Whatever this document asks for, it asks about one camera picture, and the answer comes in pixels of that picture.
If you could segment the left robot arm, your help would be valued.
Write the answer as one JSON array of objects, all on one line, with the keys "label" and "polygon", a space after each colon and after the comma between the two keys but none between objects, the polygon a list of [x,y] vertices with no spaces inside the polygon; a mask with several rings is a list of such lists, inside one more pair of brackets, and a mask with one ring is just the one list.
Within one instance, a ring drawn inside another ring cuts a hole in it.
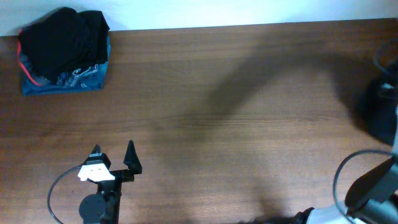
[{"label": "left robot arm", "polygon": [[123,170],[110,171],[111,161],[96,145],[83,162],[78,177],[97,185],[95,194],[86,196],[80,203],[79,214],[83,223],[113,224],[119,222],[119,208],[122,196],[122,184],[133,182],[136,175],[142,173],[142,165],[136,154],[133,141],[129,141],[123,163]]}]

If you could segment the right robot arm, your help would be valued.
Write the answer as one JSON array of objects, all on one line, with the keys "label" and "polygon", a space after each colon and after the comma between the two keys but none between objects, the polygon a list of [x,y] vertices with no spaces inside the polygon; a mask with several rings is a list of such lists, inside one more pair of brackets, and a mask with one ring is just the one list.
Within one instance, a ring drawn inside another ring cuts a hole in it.
[{"label": "right robot arm", "polygon": [[[387,65],[379,63],[382,55],[393,45],[397,45],[397,39],[392,39],[377,51],[373,63],[381,74],[371,81],[356,105],[356,113],[363,120],[366,131],[392,149],[365,149],[348,155],[333,178],[334,205],[298,212],[290,223],[397,223],[397,60]],[[340,173],[349,160],[363,154],[380,154],[388,158],[356,179],[344,201],[339,202],[336,188]]]}]

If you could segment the folded blue jeans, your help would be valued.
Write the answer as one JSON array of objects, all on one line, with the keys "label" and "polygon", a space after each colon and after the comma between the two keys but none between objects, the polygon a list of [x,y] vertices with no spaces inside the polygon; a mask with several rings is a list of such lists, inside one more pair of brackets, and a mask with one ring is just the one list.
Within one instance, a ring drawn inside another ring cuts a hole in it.
[{"label": "folded blue jeans", "polygon": [[[110,39],[108,36],[108,60],[111,51]],[[78,68],[70,72],[63,72],[58,75],[55,82],[49,85],[38,87],[31,84],[25,75],[22,79],[22,93],[24,95],[43,95],[46,93],[66,93],[74,91],[99,90],[103,87],[108,61],[103,64],[96,64],[90,67]]]}]

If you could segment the grey garment with pink trim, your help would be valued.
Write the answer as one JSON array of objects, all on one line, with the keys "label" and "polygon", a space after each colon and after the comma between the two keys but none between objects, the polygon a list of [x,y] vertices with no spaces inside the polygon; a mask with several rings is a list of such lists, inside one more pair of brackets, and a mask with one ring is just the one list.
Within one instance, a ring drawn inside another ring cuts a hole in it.
[{"label": "grey garment with pink trim", "polygon": [[46,85],[50,84],[50,81],[39,75],[31,63],[30,59],[28,56],[23,52],[22,50],[22,44],[19,40],[19,37],[17,38],[17,59],[19,66],[21,67],[22,71],[24,72],[24,75],[28,81],[38,87],[43,87]]}]

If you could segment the folded black garment on pile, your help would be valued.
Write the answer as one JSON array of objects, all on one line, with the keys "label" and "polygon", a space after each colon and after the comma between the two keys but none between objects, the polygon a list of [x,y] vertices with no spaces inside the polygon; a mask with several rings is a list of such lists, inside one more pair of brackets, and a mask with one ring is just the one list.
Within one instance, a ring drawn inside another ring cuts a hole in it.
[{"label": "folded black garment on pile", "polygon": [[63,72],[107,62],[108,32],[101,11],[62,7],[23,28],[18,40],[37,76],[55,82]]}]

